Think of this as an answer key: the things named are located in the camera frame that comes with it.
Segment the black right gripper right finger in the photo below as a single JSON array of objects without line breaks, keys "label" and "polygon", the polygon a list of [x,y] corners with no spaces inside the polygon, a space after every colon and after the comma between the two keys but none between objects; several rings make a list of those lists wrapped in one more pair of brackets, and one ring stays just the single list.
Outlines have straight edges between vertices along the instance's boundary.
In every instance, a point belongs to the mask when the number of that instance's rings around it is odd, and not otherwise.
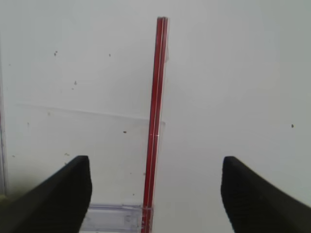
[{"label": "black right gripper right finger", "polygon": [[236,233],[309,233],[311,209],[234,156],[223,160],[221,197]]}]

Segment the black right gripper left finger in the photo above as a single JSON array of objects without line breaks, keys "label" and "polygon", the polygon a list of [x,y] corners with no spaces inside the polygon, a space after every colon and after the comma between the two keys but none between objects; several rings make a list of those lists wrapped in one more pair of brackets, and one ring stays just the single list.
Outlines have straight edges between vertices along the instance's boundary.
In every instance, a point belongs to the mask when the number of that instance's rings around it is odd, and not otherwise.
[{"label": "black right gripper left finger", "polygon": [[0,213],[2,233],[77,233],[92,195],[89,158],[77,156]]}]

